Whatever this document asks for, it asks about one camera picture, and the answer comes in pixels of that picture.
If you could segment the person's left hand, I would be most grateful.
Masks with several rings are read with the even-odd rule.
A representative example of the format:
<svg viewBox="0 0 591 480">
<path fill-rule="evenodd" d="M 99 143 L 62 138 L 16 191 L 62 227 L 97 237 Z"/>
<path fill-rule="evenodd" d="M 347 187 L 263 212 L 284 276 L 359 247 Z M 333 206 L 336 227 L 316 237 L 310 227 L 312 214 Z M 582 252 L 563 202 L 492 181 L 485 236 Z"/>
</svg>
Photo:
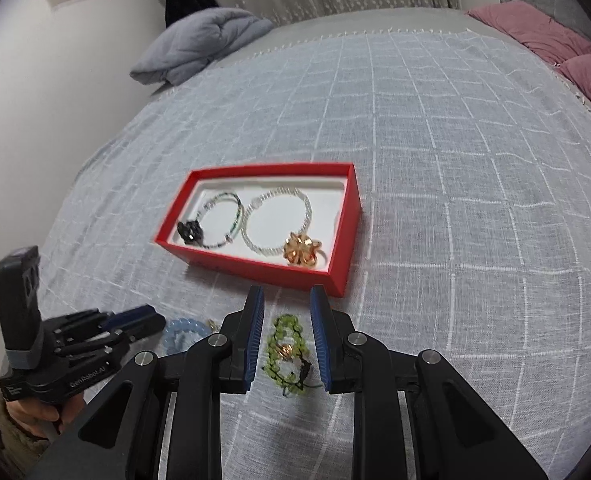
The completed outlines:
<svg viewBox="0 0 591 480">
<path fill-rule="evenodd" d="M 6 410 L 14 422 L 29 434 L 40 438 L 47 437 L 44 427 L 53 428 L 56 425 L 59 432 L 68 428 L 85 406 L 82 393 L 66 400 L 60 411 L 38 399 L 6 401 Z"/>
</svg>

